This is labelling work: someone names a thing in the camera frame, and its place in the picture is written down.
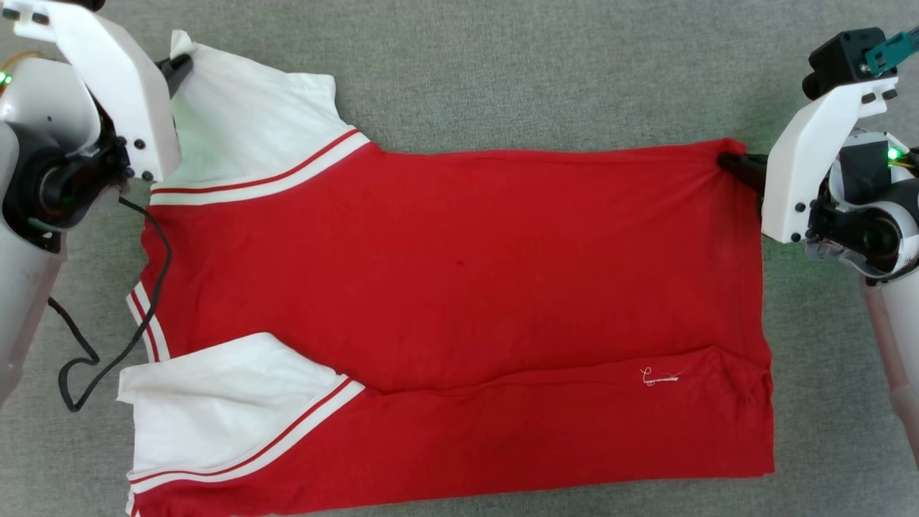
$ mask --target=striped trim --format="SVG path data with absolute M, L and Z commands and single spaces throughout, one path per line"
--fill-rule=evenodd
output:
M 134 316 L 134 322 L 139 327 L 144 318 L 147 317 L 147 311 L 150 310 L 150 299 L 147 298 L 147 292 L 143 289 L 143 283 L 138 283 L 137 287 L 128 295 L 128 308 Z M 147 348 L 147 361 L 160 362 L 169 359 L 169 349 L 166 347 L 166 336 L 163 328 L 160 327 L 160 321 L 156 315 L 150 320 L 150 325 L 146 332 L 143 333 L 143 342 Z
M 280 458 L 310 431 L 319 426 L 323 420 L 329 418 L 363 390 L 364 386 L 361 383 L 339 375 L 335 383 L 330 385 L 324 394 L 315 396 L 303 408 L 301 415 L 287 429 L 270 442 L 254 448 L 254 451 L 244 456 L 242 461 L 199 471 L 158 469 L 147 473 L 131 473 L 128 474 L 131 492 L 143 493 L 178 480 L 219 483 L 248 476 Z
M 242 183 L 229 183 L 222 180 L 193 183 L 183 187 L 163 185 L 152 189 L 150 204 L 203 205 L 269 196 L 296 187 L 313 178 L 369 142 L 366 136 L 352 128 L 282 174 Z

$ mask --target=white robotic arm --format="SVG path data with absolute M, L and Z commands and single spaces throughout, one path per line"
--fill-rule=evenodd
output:
M 186 56 L 154 63 L 84 6 L 7 0 L 3 17 L 19 36 L 56 43 L 69 63 L 26 58 L 4 71 L 12 79 L 0 97 L 0 404 L 21 376 L 66 231 L 129 178 L 162 180 L 178 167 L 170 97 L 191 66 Z
M 804 90 L 813 102 L 768 157 L 724 155 L 721 164 L 762 196 L 764 235 L 803 240 L 809 258 L 840 259 L 864 276 L 891 402 L 919 465 L 919 156 L 888 133 L 856 128 L 897 97 L 895 65 L 915 43 L 919 29 L 890 40 L 876 28 L 840 33 L 811 55 Z

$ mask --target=white sleeve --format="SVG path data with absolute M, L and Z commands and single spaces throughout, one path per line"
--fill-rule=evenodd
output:
M 287 74 L 173 32 L 171 57 L 191 73 L 173 97 L 182 165 L 160 187 L 270 178 L 353 129 L 338 117 L 330 75 Z

